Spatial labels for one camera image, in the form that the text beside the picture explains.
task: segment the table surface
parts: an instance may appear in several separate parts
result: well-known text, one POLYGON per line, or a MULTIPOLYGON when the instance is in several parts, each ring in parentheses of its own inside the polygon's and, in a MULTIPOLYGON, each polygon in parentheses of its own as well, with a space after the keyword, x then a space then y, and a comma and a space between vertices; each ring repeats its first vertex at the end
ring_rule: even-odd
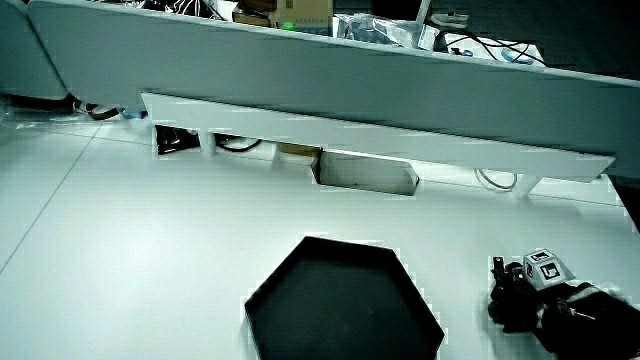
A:
POLYGON ((407 197, 317 185, 256 159, 268 143, 159 158, 146 120, 2 120, 2 359, 255 359, 244 301, 305 235, 394 249, 446 332, 443 360, 553 358, 489 319, 492 256, 548 248, 640 298, 640 237, 606 176, 518 200, 423 163, 407 197))

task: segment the box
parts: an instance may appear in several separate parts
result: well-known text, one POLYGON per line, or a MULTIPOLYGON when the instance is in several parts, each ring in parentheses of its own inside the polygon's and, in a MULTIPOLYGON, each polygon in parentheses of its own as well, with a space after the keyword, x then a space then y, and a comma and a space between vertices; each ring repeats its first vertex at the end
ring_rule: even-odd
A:
POLYGON ((280 29, 285 22, 296 31, 330 36, 332 34, 333 0, 277 0, 276 9, 269 13, 271 26, 280 29))
POLYGON ((269 18, 258 14, 246 13, 239 6, 233 9, 233 22, 269 27, 269 18))
POLYGON ((276 0, 240 0, 238 5, 253 11, 274 11, 276 0))
POLYGON ((313 166, 321 152, 319 147, 278 143, 278 160, 286 163, 313 166))

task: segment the black cable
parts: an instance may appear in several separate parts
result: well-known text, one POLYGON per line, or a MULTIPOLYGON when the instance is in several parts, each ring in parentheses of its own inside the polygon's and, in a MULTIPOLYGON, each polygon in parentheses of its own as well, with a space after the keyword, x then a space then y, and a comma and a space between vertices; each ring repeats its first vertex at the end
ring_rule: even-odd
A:
POLYGON ((216 13, 216 15, 218 15, 218 17, 220 18, 220 20, 222 21, 227 21, 227 19, 223 18, 222 15, 220 15, 220 13, 218 12, 218 10, 216 10, 215 7, 213 7, 213 5, 208 4, 207 2, 205 2, 205 4, 207 5, 207 7, 209 8, 209 10, 213 11, 214 13, 216 13))
POLYGON ((489 177, 481 169, 473 169, 473 171, 476 173, 476 176, 478 176, 478 173, 480 173, 480 175, 489 184, 491 184, 494 187, 496 187, 498 189, 501 189, 501 190, 513 190, 513 188, 516 186, 516 183, 518 182, 518 175, 517 174, 513 174, 513 183, 511 183, 511 185, 505 186, 505 185, 500 185, 500 184, 497 184, 497 183, 493 182, 491 179, 489 179, 489 177))
POLYGON ((544 66, 547 66, 547 63, 546 63, 544 60, 539 59, 539 58, 537 58, 537 57, 535 57, 535 56, 533 56, 533 55, 529 55, 529 54, 526 54, 526 53, 525 53, 525 52, 526 52, 526 50, 527 50, 527 49, 529 48, 529 46, 531 45, 531 44, 529 44, 529 43, 526 43, 526 44, 527 44, 527 49, 525 49, 524 51, 521 51, 521 50, 518 50, 518 49, 514 48, 513 46, 515 46, 515 45, 520 45, 520 44, 525 44, 524 42, 521 42, 521 41, 520 41, 520 42, 513 42, 512 44, 507 44, 507 43, 505 43, 505 42, 503 42, 503 41, 501 41, 501 40, 491 39, 491 41, 495 41, 495 42, 497 42, 499 45, 496 45, 496 44, 490 44, 490 43, 486 43, 486 42, 482 41, 478 36, 476 36, 474 33, 470 32, 470 31, 468 31, 468 30, 443 30, 443 31, 441 31, 441 32, 436 36, 435 43, 437 44, 437 43, 438 43, 438 41, 439 41, 439 39, 440 39, 440 38, 442 38, 442 37, 443 37, 444 35, 446 35, 446 34, 464 35, 465 37, 463 37, 463 38, 461 38, 461 39, 456 39, 456 40, 452 41, 451 43, 446 44, 446 45, 445 45, 445 47, 440 47, 439 49, 435 49, 435 48, 434 48, 434 51, 441 51, 441 50, 444 50, 446 47, 448 47, 449 45, 451 45, 451 44, 453 44, 453 43, 455 43, 455 42, 457 42, 457 41, 460 41, 460 40, 463 40, 463 39, 470 38, 470 39, 474 40, 475 42, 479 43, 480 45, 482 45, 482 47, 484 47, 484 49, 485 49, 485 50, 487 50, 487 53, 489 53, 489 55, 490 55, 494 60, 498 60, 498 59, 497 59, 497 58, 496 58, 496 57, 491 53, 491 51, 489 51, 489 49, 488 49, 488 48, 489 48, 489 47, 502 47, 502 48, 506 47, 506 48, 511 49, 511 50, 513 50, 513 51, 515 51, 515 52, 517 52, 517 53, 519 54, 519 55, 518 55, 518 57, 517 57, 516 59, 519 59, 522 55, 524 55, 524 56, 530 57, 530 58, 532 58, 532 59, 534 59, 534 60, 536 60, 536 61, 540 62, 540 63, 541 63, 541 64, 543 64, 544 66))
POLYGON ((220 135, 220 134, 214 134, 213 135, 215 141, 216 141, 216 146, 230 151, 230 152, 235 152, 235 153, 240 153, 240 152, 247 152, 249 150, 253 150, 256 146, 260 145, 262 143, 262 140, 258 139, 256 140, 256 142, 254 142, 253 144, 247 146, 247 147, 243 147, 243 148, 232 148, 232 147, 228 147, 226 145, 223 145, 222 143, 226 140, 224 139, 225 135, 220 135))
POLYGON ((524 53, 526 53, 527 50, 529 50, 529 44, 527 44, 527 47, 525 47, 524 50, 522 50, 522 52, 520 54, 518 54, 518 56, 516 56, 513 60, 511 60, 511 62, 516 62, 516 60, 520 59, 520 56, 522 56, 524 53))

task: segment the green object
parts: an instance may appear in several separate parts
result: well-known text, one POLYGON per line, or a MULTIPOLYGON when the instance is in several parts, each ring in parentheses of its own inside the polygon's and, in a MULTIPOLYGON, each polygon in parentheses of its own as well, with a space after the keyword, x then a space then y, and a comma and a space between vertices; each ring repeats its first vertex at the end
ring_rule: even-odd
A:
POLYGON ((287 21, 282 24, 282 30, 296 31, 296 26, 292 22, 287 21))

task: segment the black tray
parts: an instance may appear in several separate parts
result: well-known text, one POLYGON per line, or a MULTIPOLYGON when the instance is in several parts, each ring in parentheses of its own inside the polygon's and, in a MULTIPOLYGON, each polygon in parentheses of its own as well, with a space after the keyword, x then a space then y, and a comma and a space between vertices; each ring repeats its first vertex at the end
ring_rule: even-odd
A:
POLYGON ((313 237, 245 310, 262 360, 434 359, 444 338, 392 250, 313 237))

